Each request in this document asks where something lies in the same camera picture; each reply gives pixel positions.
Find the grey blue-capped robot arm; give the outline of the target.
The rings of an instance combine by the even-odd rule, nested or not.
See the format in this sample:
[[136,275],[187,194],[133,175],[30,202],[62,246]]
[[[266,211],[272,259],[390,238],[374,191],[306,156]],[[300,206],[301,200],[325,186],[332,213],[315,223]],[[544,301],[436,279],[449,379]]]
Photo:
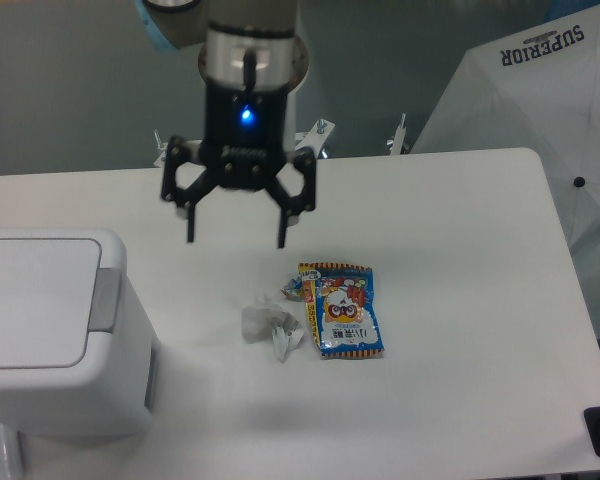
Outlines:
[[215,188],[266,191],[280,208],[278,247],[291,220],[316,207],[316,155],[285,146],[296,54],[294,1],[139,1],[160,48],[205,48],[204,135],[166,146],[160,197],[185,211],[187,240],[197,204]]

